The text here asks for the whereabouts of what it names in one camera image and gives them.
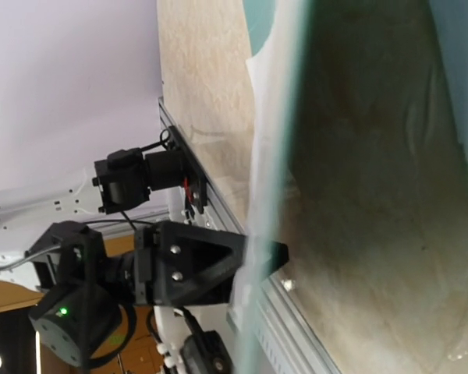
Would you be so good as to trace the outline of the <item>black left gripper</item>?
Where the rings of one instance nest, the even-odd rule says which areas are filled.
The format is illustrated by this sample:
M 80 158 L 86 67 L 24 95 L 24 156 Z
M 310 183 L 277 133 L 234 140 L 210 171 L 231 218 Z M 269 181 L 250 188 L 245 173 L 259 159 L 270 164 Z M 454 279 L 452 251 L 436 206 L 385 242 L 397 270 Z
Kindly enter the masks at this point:
M 103 234 L 82 223 L 84 297 L 89 304 L 102 294 L 122 304 L 136 301 L 174 308 L 225 304 L 245 262 L 248 239 L 162 221 L 134 233 L 134 258 L 129 251 L 109 256 Z

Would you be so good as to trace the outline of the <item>paper sheets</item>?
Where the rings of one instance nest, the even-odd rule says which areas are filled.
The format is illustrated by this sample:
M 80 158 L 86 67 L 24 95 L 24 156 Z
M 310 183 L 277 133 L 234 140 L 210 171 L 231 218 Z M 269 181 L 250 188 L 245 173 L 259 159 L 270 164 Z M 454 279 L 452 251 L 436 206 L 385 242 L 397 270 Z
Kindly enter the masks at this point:
M 271 35 L 246 61 L 255 118 L 250 158 L 250 194 L 245 262 L 235 278 L 232 312 L 239 324 L 254 318 L 261 282 L 275 256 L 278 213 L 286 179 L 288 98 L 292 93 L 293 48 Z

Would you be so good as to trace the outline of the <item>dark teal folder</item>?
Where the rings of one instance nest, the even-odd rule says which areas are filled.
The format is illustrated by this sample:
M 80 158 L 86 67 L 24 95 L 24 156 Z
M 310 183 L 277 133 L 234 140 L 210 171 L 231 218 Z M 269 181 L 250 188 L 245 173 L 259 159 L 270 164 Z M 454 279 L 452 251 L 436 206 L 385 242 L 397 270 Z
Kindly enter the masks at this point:
M 290 251 L 291 299 L 343 373 L 468 373 L 468 170 L 428 1 L 311 1 L 253 76 L 249 227 Z

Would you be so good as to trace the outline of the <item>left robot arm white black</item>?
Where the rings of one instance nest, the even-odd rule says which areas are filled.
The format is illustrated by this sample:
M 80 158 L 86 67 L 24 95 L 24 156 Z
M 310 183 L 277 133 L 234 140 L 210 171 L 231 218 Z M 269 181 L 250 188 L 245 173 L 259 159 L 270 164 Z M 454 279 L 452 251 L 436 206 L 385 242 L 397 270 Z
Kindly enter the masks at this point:
M 134 248 L 110 256 L 93 221 L 97 204 L 81 171 L 50 185 L 0 190 L 0 281 L 41 293 L 30 310 L 34 329 L 64 362 L 92 370 L 113 359 L 96 350 L 127 321 L 137 328 L 140 305 L 179 310 L 190 328 L 181 354 L 187 372 L 232 365 L 214 331 L 193 306 L 226 303 L 249 239 L 235 232 L 170 220 L 139 221 Z

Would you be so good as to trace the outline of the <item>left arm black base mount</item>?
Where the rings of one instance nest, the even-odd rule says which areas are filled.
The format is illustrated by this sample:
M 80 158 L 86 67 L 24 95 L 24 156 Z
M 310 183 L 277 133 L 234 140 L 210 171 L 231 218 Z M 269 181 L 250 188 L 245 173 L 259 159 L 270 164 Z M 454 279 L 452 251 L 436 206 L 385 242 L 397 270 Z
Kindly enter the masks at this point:
M 105 214 L 134 209 L 152 192 L 185 189 L 186 199 L 199 213 L 207 205 L 207 176 L 175 126 L 166 139 L 146 147 L 118 150 L 94 162 L 93 186 L 99 188 Z

